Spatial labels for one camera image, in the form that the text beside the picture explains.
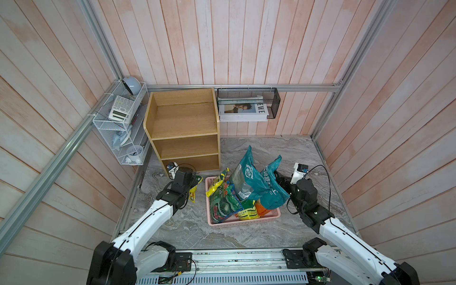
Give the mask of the teal orange fertilizer bag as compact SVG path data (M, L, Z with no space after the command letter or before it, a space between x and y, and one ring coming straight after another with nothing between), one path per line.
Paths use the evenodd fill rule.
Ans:
M281 207L290 197L290 195L276 181L276 176L274 174L274 172L279 168L281 160L282 157L278 156L275 161L270 163L261 171L261 176L269 186L269 190L262 194L260 199L255 202L255 207L260 217L264 217L272 210Z

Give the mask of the large teal fertilizer bag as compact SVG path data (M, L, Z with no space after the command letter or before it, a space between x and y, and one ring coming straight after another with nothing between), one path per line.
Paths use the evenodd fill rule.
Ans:
M251 146L229 178L240 201L258 200L270 190L261 173L255 168Z

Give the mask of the colourful green fertilizer bag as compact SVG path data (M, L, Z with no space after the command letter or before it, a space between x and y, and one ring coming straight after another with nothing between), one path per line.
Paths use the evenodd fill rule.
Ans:
M234 184L224 182L209 197L210 218L214 224L223 223L229 217L243 210L236 196Z

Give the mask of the yellow green fertilizer bag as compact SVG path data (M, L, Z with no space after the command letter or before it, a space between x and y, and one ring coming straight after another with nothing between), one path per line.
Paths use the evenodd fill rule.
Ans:
M255 206L255 200L246 199L241 202L241 206L242 210L235 214L239 220L255 220L260 218Z

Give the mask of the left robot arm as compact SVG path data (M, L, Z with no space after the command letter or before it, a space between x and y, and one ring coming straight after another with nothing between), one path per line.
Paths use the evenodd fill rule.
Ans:
M171 264L174 247L156 242L147 250L146 243L178 211L198 185L197 171L188 164L169 171L172 180L160 191L151 207L128 230L112 242L95 248L86 283L88 285L134 285L152 271Z

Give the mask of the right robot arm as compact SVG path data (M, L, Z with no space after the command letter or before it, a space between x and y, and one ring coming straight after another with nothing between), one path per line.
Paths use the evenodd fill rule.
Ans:
M305 267L325 267L352 285L418 285L417 271L381 254L350 231L330 210L318 202L311 179L285 177L274 172L274 180L290 195L304 224L319 236L303 245Z

